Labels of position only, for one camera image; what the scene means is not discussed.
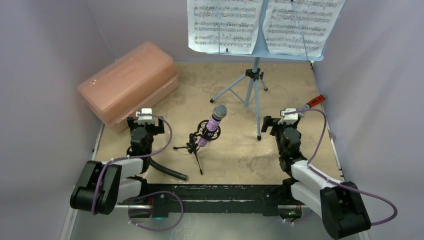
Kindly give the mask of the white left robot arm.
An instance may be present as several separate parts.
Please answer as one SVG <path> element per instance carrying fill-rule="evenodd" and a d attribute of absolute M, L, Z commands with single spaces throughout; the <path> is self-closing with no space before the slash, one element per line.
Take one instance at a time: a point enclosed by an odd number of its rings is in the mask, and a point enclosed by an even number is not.
<path fill-rule="evenodd" d="M 71 193 L 72 209 L 87 211 L 92 215 L 109 215 L 117 203 L 131 199 L 138 205 L 146 203 L 149 191 L 139 177 L 149 167 L 160 169 L 152 157 L 166 149 L 153 151 L 154 137 L 164 134 L 169 123 L 162 116 L 142 113 L 128 117 L 130 147 L 123 157 L 108 161 L 89 160 L 85 163 Z"/>

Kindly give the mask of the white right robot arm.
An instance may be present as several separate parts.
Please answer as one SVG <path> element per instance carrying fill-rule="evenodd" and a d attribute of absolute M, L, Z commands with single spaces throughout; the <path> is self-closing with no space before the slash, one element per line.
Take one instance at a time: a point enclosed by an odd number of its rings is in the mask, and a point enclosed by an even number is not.
<path fill-rule="evenodd" d="M 283 183 L 280 196 L 288 204 L 296 200 L 307 205 L 322 220 L 334 239 L 351 236 L 371 228 L 371 220 L 357 186 L 341 182 L 320 170 L 314 170 L 302 154 L 298 131 L 299 119 L 265 116 L 261 132 L 271 129 L 279 154 L 279 166 L 289 178 Z"/>

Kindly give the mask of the purple glitter microphone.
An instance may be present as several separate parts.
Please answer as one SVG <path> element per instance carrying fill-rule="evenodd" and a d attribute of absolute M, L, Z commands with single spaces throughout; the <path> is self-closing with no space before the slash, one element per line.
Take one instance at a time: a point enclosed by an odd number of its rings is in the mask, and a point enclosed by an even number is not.
<path fill-rule="evenodd" d="M 205 147 L 208 142 L 213 140 L 213 137 L 219 128 L 219 124 L 227 115 L 227 112 L 227 107 L 222 104 L 214 107 L 211 118 L 202 130 L 202 137 L 198 142 L 199 147 Z"/>

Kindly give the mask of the black microphone shock mount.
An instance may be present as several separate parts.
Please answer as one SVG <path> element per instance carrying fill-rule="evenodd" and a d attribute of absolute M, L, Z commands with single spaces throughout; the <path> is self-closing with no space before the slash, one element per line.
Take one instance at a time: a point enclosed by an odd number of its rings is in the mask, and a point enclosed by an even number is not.
<path fill-rule="evenodd" d="M 185 146 L 174 146 L 174 150 L 186 149 L 189 154 L 194 154 L 199 167 L 199 172 L 203 175 L 203 170 L 198 158 L 198 151 L 207 143 L 217 140 L 221 135 L 221 120 L 211 117 L 209 120 L 203 120 L 197 125 L 195 132 L 189 134 L 189 141 Z"/>

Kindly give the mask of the sheet music page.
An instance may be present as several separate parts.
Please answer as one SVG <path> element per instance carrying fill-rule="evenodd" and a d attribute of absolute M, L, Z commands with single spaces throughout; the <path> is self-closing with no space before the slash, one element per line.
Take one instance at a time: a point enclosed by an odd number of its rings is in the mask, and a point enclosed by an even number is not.
<path fill-rule="evenodd" d="M 208 54 L 252 54 L 262 8 L 262 0 L 188 0 L 188 47 Z"/>
<path fill-rule="evenodd" d="M 344 0 L 270 0 L 262 25 L 271 54 L 318 58 Z"/>

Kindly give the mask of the light blue music stand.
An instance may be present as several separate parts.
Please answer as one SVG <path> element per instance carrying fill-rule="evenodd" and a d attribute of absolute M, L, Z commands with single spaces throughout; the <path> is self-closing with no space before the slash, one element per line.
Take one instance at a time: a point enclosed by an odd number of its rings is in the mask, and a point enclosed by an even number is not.
<path fill-rule="evenodd" d="M 263 23 L 266 18 L 266 9 L 268 6 L 269 1 L 264 0 L 262 3 L 262 9 L 259 15 L 259 29 L 258 29 L 258 35 L 256 38 L 256 44 L 251 54 L 246 54 L 246 57 L 252 57 L 254 58 L 253 66 L 246 70 L 248 75 L 243 74 L 241 77 L 239 77 L 237 80 L 235 80 L 232 84 L 227 86 L 223 91 L 221 91 L 218 95 L 212 97 L 210 99 L 211 103 L 214 103 L 219 97 L 221 97 L 223 94 L 225 94 L 227 91 L 230 91 L 233 93 L 242 103 L 245 108 L 250 110 L 249 107 L 251 102 L 251 94 L 252 91 L 254 91 L 254 101 L 255 101 L 255 109 L 253 112 L 256 114 L 256 126 L 257 126 L 257 140 L 260 141 L 262 139 L 261 136 L 261 120 L 260 120 L 260 101 L 259 101 L 259 83 L 262 83 L 263 89 L 265 91 L 268 90 L 268 87 L 265 85 L 265 81 L 260 78 L 263 76 L 261 69 L 259 68 L 260 60 L 261 58 L 268 58 L 268 59 L 281 59 L 281 60 L 293 60 L 293 61 L 308 61 L 309 63 L 312 63 L 313 61 L 322 61 L 324 59 L 324 52 L 326 50 L 326 45 L 323 47 L 323 50 L 321 52 L 321 56 L 312 57 L 312 56 L 294 56 L 294 55 L 288 55 L 288 54 L 271 54 L 268 50 L 268 46 L 266 43 L 266 38 L 264 37 L 264 33 L 262 30 Z M 249 84 L 247 87 L 247 92 L 245 98 L 241 98 L 237 93 L 235 93 L 232 90 L 232 87 L 234 87 L 236 84 L 238 84 L 241 80 L 249 77 Z"/>

